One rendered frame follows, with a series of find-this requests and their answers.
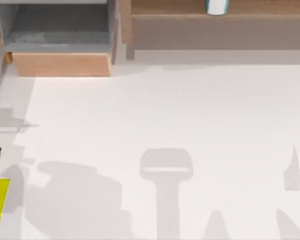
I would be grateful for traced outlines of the pale wooden drawer front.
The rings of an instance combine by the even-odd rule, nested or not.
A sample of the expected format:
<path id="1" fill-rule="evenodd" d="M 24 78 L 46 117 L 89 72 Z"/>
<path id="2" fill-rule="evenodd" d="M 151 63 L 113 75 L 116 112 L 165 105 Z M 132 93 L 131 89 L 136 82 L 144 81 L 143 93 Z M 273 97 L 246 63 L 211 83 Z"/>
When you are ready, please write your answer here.
<path id="1" fill-rule="evenodd" d="M 18 74 L 23 77 L 109 77 L 110 53 L 14 52 Z"/>

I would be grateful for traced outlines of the wooden open shelf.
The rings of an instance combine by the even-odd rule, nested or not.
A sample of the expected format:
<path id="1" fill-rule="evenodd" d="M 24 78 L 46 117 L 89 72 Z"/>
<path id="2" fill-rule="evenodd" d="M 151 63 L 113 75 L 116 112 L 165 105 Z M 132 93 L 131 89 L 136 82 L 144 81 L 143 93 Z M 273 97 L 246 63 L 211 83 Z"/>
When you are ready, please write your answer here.
<path id="1" fill-rule="evenodd" d="M 118 0 L 122 42 L 135 51 L 300 51 L 300 0 L 229 0 L 209 15 L 206 0 Z"/>

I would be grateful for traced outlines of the white cup with teal rim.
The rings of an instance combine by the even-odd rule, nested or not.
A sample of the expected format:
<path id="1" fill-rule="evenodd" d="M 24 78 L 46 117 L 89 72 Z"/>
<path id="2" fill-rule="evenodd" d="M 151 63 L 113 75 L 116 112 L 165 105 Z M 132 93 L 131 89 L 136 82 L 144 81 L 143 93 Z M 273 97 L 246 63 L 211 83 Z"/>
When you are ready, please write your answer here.
<path id="1" fill-rule="evenodd" d="M 222 16 L 228 12 L 230 0 L 205 0 L 206 13 L 211 16 Z"/>

